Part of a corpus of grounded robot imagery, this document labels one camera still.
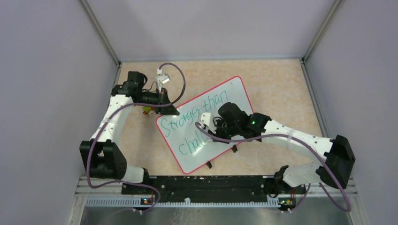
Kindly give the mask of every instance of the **robotic arm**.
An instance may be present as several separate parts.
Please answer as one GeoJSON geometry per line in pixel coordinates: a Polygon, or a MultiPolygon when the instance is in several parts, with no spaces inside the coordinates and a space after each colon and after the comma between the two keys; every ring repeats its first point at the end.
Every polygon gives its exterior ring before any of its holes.
{"type": "Polygon", "coordinates": [[[282,186],[297,187],[301,184],[323,181],[327,185],[337,188],[336,183],[318,158],[303,144],[292,140],[294,138],[311,146],[330,168],[343,189],[347,187],[348,179],[355,162],[355,156],[345,137],[337,135],[335,139],[331,139],[309,135],[280,124],[276,120],[261,113],[247,115],[236,104],[231,102],[222,105],[218,110],[218,114],[220,115],[219,117],[214,117],[211,113],[207,112],[201,114],[199,117],[199,123],[202,128],[206,128],[208,133],[213,137],[222,138],[222,140],[213,138],[214,142],[229,143],[228,140],[237,135],[247,139],[268,134],[281,134],[285,137],[272,136],[255,140],[277,144],[314,160],[304,165],[282,166],[275,173],[276,183],[282,186]]]}
{"type": "MultiPolygon", "coordinates": [[[[141,183],[143,181],[145,169],[127,165],[126,158],[117,146],[123,126],[132,108],[125,107],[114,115],[111,120],[109,120],[109,118],[116,110],[127,104],[170,104],[167,90],[161,87],[161,85],[168,82],[170,78],[167,74],[161,74],[161,71],[159,75],[160,76],[157,78],[158,89],[155,92],[149,92],[143,89],[148,78],[144,74],[135,71],[130,71],[127,81],[122,85],[116,85],[112,89],[109,107],[99,128],[91,136],[89,141],[82,141],[80,144],[80,154],[84,167],[87,170],[87,161],[93,140],[98,132],[101,131],[101,127],[103,127],[106,122],[108,123],[108,126],[102,130],[102,133],[94,145],[90,164],[91,177],[125,180],[133,183],[141,183]]],[[[155,107],[153,110],[155,113],[161,115],[179,115],[178,110],[173,105],[155,107]]]]}

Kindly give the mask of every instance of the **tan countertop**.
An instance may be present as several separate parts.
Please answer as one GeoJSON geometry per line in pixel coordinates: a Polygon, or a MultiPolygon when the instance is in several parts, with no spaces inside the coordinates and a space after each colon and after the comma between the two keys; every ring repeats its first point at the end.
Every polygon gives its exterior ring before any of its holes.
{"type": "MultiPolygon", "coordinates": [[[[123,63],[119,84],[128,71],[139,71],[148,77],[150,88],[156,69],[162,62],[123,63]]],[[[181,61],[177,64],[185,74],[186,90],[176,106],[208,89],[240,76],[255,112],[270,116],[291,128],[321,136],[308,88],[299,60],[220,60],[181,61]]],[[[183,82],[179,72],[165,66],[171,81],[165,84],[170,101],[180,93],[183,82]]],[[[124,125],[118,144],[130,165],[148,169],[150,175],[183,175],[166,142],[157,129],[157,115],[145,116],[142,107],[135,107],[124,125]]],[[[283,165],[310,162],[304,156],[282,147],[248,142],[238,145],[211,161],[213,168],[203,166],[191,175],[259,175],[274,174],[283,165]]]]}

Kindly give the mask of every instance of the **white panel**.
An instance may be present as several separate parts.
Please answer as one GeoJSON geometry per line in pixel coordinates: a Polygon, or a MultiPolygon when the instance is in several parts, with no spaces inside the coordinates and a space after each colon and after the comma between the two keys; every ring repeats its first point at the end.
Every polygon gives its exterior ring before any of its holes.
{"type": "Polygon", "coordinates": [[[120,60],[302,57],[333,0],[89,0],[120,60]]]}
{"type": "Polygon", "coordinates": [[[395,224],[398,209],[397,11],[396,0],[345,1],[309,61],[331,133],[355,154],[370,224],[395,224]]]}
{"type": "Polygon", "coordinates": [[[114,74],[77,0],[2,1],[0,224],[66,224],[114,74]]]}

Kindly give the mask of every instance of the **yellow part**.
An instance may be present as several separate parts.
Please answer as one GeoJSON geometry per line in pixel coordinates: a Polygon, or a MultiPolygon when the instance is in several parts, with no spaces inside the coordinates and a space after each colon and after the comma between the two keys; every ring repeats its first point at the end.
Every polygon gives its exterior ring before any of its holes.
{"type": "Polygon", "coordinates": [[[152,109],[152,107],[143,106],[142,109],[144,110],[144,112],[149,112],[152,109]]]}

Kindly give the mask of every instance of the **enclosure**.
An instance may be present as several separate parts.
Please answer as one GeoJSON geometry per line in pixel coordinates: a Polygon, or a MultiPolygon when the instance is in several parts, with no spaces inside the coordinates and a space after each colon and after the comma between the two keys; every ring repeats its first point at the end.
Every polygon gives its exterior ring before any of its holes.
{"type": "MultiPolygon", "coordinates": [[[[123,184],[89,188],[79,145],[96,132],[112,88],[129,71],[146,74],[149,89],[163,62],[185,73],[177,105],[238,76],[253,112],[314,137],[347,137],[356,157],[345,189],[352,211],[340,211],[312,184],[291,214],[262,205],[160,204],[144,215],[118,213],[105,224],[392,224],[397,10],[393,0],[3,2],[2,224],[98,224],[126,208],[95,201],[126,197],[123,184]]],[[[176,69],[164,71],[171,78],[164,87],[175,99],[183,81],[176,69]]],[[[212,158],[211,169],[187,173],[156,122],[134,107],[118,143],[127,162],[151,176],[265,178],[283,165],[310,162],[284,147],[251,142],[212,158]]],[[[193,141],[181,140],[192,154],[193,141]]],[[[338,189],[327,190],[345,204],[338,189]]]]}

